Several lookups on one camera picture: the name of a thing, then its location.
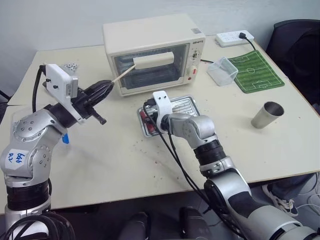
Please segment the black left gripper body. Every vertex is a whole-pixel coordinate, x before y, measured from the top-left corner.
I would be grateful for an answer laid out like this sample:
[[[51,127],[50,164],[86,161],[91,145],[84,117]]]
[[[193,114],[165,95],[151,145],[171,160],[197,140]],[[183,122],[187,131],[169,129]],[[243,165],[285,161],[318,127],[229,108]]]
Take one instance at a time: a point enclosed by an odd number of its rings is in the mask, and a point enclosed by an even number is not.
[[[83,89],[78,88],[77,97],[71,102],[72,106],[83,119],[88,119],[89,117],[93,116],[101,125],[104,125],[107,122],[107,120],[99,115],[94,109],[94,106],[98,103],[88,103],[88,96]]]

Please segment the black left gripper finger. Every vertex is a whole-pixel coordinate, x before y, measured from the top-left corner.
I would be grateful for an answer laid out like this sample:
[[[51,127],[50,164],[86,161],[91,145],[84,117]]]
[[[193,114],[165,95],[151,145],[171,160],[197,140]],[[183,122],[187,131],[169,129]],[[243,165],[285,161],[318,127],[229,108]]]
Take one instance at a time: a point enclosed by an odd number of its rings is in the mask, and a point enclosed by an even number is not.
[[[104,100],[111,91],[106,91],[106,90],[100,90],[95,93],[86,93],[88,96],[88,103],[99,103],[102,100]]]
[[[111,80],[99,80],[98,82],[87,87],[85,93],[97,93],[98,91],[107,91],[112,90],[112,81]]]

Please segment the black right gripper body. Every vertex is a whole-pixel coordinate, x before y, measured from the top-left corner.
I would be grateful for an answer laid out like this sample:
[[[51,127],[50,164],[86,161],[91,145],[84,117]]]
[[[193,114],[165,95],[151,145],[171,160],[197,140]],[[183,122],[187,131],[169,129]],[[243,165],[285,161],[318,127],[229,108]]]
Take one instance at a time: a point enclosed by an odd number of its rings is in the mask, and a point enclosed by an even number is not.
[[[142,109],[148,118],[157,118],[158,109],[156,101],[153,98],[148,99],[144,102]]]

